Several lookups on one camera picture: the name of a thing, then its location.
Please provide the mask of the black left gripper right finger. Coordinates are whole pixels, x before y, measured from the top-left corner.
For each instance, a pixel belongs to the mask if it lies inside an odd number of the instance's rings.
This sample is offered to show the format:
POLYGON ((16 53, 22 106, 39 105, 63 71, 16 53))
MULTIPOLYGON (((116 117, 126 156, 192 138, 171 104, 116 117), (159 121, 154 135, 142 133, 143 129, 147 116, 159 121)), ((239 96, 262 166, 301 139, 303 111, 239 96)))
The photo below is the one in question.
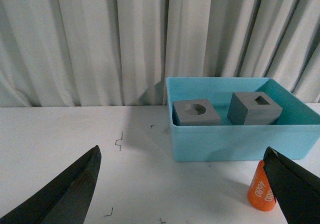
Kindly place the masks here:
POLYGON ((264 171, 289 224, 320 222, 320 179, 275 149, 264 153, 264 171))

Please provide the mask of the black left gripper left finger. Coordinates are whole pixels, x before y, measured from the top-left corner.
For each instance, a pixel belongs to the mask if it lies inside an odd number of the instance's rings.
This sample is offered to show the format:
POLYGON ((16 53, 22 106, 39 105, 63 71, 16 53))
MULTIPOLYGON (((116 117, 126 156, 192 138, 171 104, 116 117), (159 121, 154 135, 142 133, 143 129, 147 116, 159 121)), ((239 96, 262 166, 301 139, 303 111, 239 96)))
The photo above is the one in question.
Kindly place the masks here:
POLYGON ((83 224, 96 188, 101 151, 95 146, 37 193, 1 217, 2 224, 83 224))

